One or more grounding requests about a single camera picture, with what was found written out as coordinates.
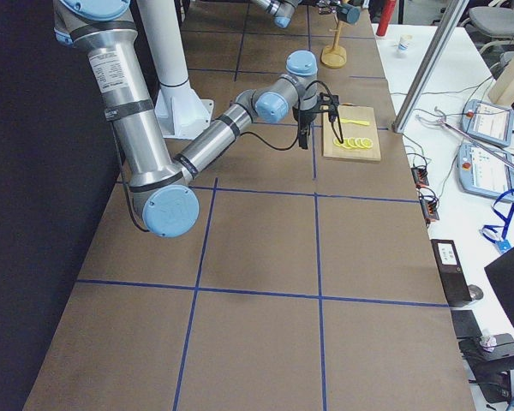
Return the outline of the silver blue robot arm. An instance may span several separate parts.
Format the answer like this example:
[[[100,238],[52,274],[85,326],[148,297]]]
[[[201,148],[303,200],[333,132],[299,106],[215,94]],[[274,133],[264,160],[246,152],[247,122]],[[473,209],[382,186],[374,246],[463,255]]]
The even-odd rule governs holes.
[[[141,1],[135,20],[127,1],[56,1],[57,40],[87,54],[120,153],[136,226],[160,237],[189,231],[199,202],[189,183],[256,120],[292,115],[296,144],[306,147],[315,117],[337,122],[338,97],[318,80],[310,51],[295,51],[270,86],[242,92],[221,115],[190,85],[179,18],[172,1]]]
[[[330,14],[341,1],[301,1],[301,0],[250,0],[252,4],[257,5],[271,15],[274,24],[280,28],[286,28],[291,23],[296,9],[301,3],[316,7],[322,14]]]

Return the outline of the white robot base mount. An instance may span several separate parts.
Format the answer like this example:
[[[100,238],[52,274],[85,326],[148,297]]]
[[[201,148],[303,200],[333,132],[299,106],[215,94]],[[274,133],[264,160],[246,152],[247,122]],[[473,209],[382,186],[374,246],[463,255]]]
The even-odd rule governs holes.
[[[137,4],[159,82],[155,115],[162,134],[192,140],[209,127],[214,103],[190,84],[176,6],[160,0]]]

